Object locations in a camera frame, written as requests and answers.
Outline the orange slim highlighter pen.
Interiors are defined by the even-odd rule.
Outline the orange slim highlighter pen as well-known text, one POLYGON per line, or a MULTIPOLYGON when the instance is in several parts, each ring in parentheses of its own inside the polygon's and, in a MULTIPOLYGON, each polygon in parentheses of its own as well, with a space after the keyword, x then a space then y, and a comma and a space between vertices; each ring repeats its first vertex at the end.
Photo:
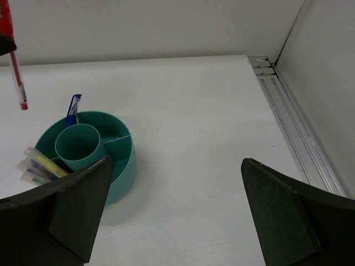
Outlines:
POLYGON ((24 181, 24 182, 27 182, 27 183, 30 183, 30 184, 33 184, 33 185, 36 185, 36 186, 41 186, 41 185, 46 184, 46 183, 49 182, 45 178, 37 176, 37 175, 32 174, 30 172, 23 173, 21 178, 20 178, 20 180, 24 181))

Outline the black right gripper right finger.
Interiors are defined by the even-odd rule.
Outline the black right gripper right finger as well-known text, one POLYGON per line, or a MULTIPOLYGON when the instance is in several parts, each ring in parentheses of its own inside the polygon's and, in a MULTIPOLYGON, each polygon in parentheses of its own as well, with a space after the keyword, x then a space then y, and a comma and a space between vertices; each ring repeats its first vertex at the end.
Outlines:
POLYGON ((266 265, 354 265, 354 200, 252 158, 241 174, 266 265))

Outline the aluminium rail frame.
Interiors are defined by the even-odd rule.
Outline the aluminium rail frame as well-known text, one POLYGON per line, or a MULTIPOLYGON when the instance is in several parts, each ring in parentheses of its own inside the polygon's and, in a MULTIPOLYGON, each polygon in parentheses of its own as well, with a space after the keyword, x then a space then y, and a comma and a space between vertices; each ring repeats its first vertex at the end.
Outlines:
POLYGON ((347 197, 275 65, 268 57, 248 59, 285 138, 301 180, 327 192, 347 197))

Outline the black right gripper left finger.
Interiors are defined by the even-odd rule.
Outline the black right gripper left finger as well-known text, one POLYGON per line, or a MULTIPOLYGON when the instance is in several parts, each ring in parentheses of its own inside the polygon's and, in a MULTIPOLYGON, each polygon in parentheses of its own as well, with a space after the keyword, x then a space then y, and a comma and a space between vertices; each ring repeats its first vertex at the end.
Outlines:
POLYGON ((1 199, 1 265, 89 263, 114 164, 103 157, 1 199))

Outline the purple highlighter pen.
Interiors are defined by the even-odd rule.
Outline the purple highlighter pen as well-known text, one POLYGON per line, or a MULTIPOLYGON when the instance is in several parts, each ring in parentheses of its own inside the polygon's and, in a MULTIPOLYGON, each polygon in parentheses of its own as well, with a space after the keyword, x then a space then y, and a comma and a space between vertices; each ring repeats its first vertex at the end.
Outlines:
POLYGON ((37 177, 41 177, 45 180, 52 181, 56 180, 57 177, 48 171, 46 168, 41 166, 39 163, 35 162, 30 158, 25 158, 16 165, 16 169, 22 171, 23 173, 31 173, 37 177))

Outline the red ballpoint pen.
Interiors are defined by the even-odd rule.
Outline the red ballpoint pen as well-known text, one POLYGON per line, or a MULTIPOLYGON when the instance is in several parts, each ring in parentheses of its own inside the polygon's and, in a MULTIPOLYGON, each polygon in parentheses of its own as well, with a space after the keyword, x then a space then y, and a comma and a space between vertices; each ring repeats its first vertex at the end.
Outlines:
MULTIPOLYGON (((11 37, 14 40, 14 31, 9 2, 1 0, 1 34, 11 37)), ((15 89, 22 110, 28 109, 26 92, 19 68, 19 63, 15 51, 9 53, 9 64, 12 70, 15 89)))

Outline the teal round desk organizer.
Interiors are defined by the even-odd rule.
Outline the teal round desk organizer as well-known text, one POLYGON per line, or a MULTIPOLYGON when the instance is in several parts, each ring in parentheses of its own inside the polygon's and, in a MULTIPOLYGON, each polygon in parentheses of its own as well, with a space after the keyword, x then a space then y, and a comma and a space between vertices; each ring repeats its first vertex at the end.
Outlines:
POLYGON ((79 112, 71 127, 66 126, 66 119, 61 119, 42 134, 35 148, 68 172, 110 157, 114 168, 106 206, 121 200, 136 179, 133 138, 128 127, 112 114, 79 112))

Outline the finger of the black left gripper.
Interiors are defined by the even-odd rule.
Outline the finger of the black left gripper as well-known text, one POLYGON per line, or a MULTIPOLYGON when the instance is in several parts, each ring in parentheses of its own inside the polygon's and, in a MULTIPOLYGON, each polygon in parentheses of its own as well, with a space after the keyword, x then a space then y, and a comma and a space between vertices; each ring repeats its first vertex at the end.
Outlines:
POLYGON ((0 35, 0 56, 6 55, 17 50, 14 40, 6 35, 0 35))

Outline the blue ballpoint pen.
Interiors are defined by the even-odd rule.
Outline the blue ballpoint pen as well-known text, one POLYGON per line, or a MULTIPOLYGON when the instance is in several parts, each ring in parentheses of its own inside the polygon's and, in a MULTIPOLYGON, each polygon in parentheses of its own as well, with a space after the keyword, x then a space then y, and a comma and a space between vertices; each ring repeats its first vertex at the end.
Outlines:
POLYGON ((70 127, 76 123, 78 105, 80 103, 81 97, 82 97, 82 94, 74 94, 73 95, 70 105, 69 105, 68 112, 67 112, 66 121, 65 121, 66 127, 70 127))

